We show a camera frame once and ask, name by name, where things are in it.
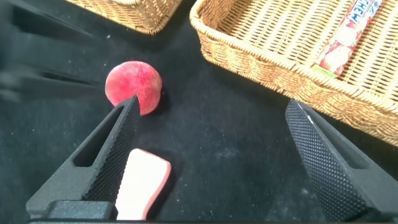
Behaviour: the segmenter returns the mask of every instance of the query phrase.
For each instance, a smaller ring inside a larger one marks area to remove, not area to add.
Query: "candy package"
[[[355,0],[335,34],[323,48],[312,70],[329,77],[341,75],[366,26],[382,0]]]

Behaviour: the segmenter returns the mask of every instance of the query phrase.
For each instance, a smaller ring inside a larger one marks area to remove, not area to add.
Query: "eraser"
[[[142,149],[131,151],[116,199],[117,219],[145,220],[170,171],[168,161]]]

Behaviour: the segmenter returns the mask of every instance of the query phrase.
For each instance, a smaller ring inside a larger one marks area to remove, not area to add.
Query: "woven basket rim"
[[[275,52],[260,50],[256,47],[246,44],[243,41],[240,41],[235,37],[231,37],[230,35],[224,34],[218,30],[206,26],[200,19],[200,13],[205,7],[206,3],[208,3],[209,1],[213,0],[197,0],[190,11],[191,25],[195,30],[202,33],[203,35],[227,44],[230,47],[251,54],[255,57],[259,57],[262,60],[267,60],[278,66],[293,70],[298,73],[298,75],[302,75],[306,78],[311,79],[320,87],[327,87],[331,88],[332,90],[338,90],[350,98],[369,103],[372,106],[380,108],[384,111],[398,114],[398,103],[391,99],[385,99],[383,97],[377,96],[374,93],[368,92],[364,88],[358,88],[357,86],[350,85],[336,78],[320,76],[311,71],[311,69],[305,65],[283,58]]]
[[[141,0],[109,0],[125,6],[138,6]]]

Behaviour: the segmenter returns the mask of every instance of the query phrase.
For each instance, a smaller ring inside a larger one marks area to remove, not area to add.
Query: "basket edge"
[[[190,11],[190,22],[193,28],[197,32],[203,34],[208,38],[212,38],[216,41],[222,42],[232,48],[235,48],[237,50],[242,50],[247,54],[259,57],[261,60],[272,62],[278,66],[280,66],[281,64],[286,65],[286,59],[281,60],[280,56],[276,55],[274,52],[269,52],[265,50],[261,51],[259,49],[256,49],[255,47],[249,44],[241,42],[238,39],[234,39],[233,37],[224,34],[220,31],[214,30],[213,28],[208,27],[204,23],[202,23],[199,16],[199,12],[202,10],[204,5],[208,1],[211,0],[198,0]],[[277,59],[273,60],[269,58],[268,55],[275,56]],[[311,79],[311,81],[315,82],[317,85],[321,87],[327,87],[331,88],[332,90],[340,91],[350,98],[370,103],[372,106],[382,109],[383,111],[398,115],[398,103],[394,102],[391,99],[385,99],[383,97],[370,93],[365,89],[361,89],[356,86],[343,83],[335,78],[320,77],[315,72],[311,71],[309,68],[305,67],[304,65],[299,64],[298,62],[291,62],[291,63],[292,65],[288,64],[283,67],[296,71],[298,75]]]

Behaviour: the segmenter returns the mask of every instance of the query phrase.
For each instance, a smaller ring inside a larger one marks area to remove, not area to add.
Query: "textured gripper pad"
[[[367,210],[365,200],[295,100],[287,107],[286,120],[326,219],[343,222],[362,215]]]
[[[136,98],[118,105],[123,108],[115,124],[117,128],[108,136],[110,140],[104,145],[107,152],[101,159],[103,162],[98,164],[83,200],[116,201],[139,118],[139,104],[134,100]]]

